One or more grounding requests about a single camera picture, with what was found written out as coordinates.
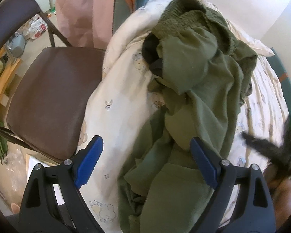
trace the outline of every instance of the metal screw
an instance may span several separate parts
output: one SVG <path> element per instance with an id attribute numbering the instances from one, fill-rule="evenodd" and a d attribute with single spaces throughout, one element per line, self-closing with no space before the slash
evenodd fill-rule
<path id="1" fill-rule="evenodd" d="M 230 162 L 227 159 L 224 159 L 221 161 L 221 164 L 224 166 L 228 166 L 228 165 L 230 165 Z"/>
<path id="2" fill-rule="evenodd" d="M 252 165 L 252 169 L 253 169 L 253 170 L 259 170 L 259 166 L 258 166 L 257 164 L 253 164 L 253 165 Z"/>
<path id="3" fill-rule="evenodd" d="M 71 159 L 66 159 L 66 160 L 64 161 L 64 165 L 65 165 L 65 166 L 69 166 L 69 165 L 71 165 L 71 163 L 72 163 L 72 160 L 71 160 Z"/>
<path id="4" fill-rule="evenodd" d="M 36 164 L 36 165 L 34 166 L 34 169 L 39 170 L 41 167 L 42 167 L 41 164 Z"/>

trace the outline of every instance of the bed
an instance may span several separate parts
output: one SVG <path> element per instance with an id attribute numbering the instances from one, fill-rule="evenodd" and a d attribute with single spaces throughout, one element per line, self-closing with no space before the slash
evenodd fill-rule
<path id="1" fill-rule="evenodd" d="M 121 232 L 118 222 L 117 177 L 129 156 L 135 139 L 148 118 L 164 104 L 161 95 L 149 93 L 151 80 L 141 55 L 144 38 L 156 25 L 171 0 L 150 0 L 135 11 L 116 31 L 107 49 L 103 64 L 103 81 L 89 98 L 80 134 L 78 149 L 99 134 L 104 139 L 103 153 L 88 183 L 80 192 L 95 219 L 105 232 Z M 217 10 L 207 0 L 199 0 Z M 258 164 L 261 170 L 267 159 L 246 147 L 242 131 L 282 143 L 283 123 L 289 115 L 278 76 L 266 57 L 273 51 L 251 38 L 239 26 L 227 20 L 229 29 L 257 54 L 252 75 L 252 94 L 245 100 L 238 115 L 234 141 L 228 160 L 238 166 Z M 236 203 L 235 187 L 222 223 L 227 221 Z"/>

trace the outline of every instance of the hand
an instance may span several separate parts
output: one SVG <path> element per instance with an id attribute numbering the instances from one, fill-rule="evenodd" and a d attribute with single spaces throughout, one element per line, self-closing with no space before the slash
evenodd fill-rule
<path id="1" fill-rule="evenodd" d="M 275 190 L 272 195 L 275 210 L 276 228 L 279 229 L 291 215 L 291 180 L 289 178 L 275 179 L 278 168 L 268 166 L 264 171 L 269 189 Z"/>

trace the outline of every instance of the gray container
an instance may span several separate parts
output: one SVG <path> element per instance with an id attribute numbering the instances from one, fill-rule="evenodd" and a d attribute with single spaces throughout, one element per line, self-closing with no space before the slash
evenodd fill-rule
<path id="1" fill-rule="evenodd" d="M 26 40 L 23 35 L 16 36 L 10 44 L 11 53 L 14 57 L 19 58 L 25 49 Z"/>

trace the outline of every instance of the black fabric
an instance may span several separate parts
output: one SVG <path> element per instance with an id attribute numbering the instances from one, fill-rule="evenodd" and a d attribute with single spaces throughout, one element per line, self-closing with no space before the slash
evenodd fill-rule
<path id="1" fill-rule="evenodd" d="M 156 52 L 156 47 L 159 44 L 159 39 L 150 33 L 144 40 L 142 45 L 142 56 L 148 64 L 152 64 L 154 61 L 159 59 Z"/>
<path id="2" fill-rule="evenodd" d="M 149 70 L 152 74 L 163 77 L 163 61 L 156 52 L 158 44 L 159 39 L 153 33 L 150 33 L 143 42 L 142 56 L 149 64 Z"/>
<path id="3" fill-rule="evenodd" d="M 159 77 L 163 77 L 163 61 L 162 59 L 158 59 L 149 65 L 149 70 L 152 74 L 157 75 Z"/>

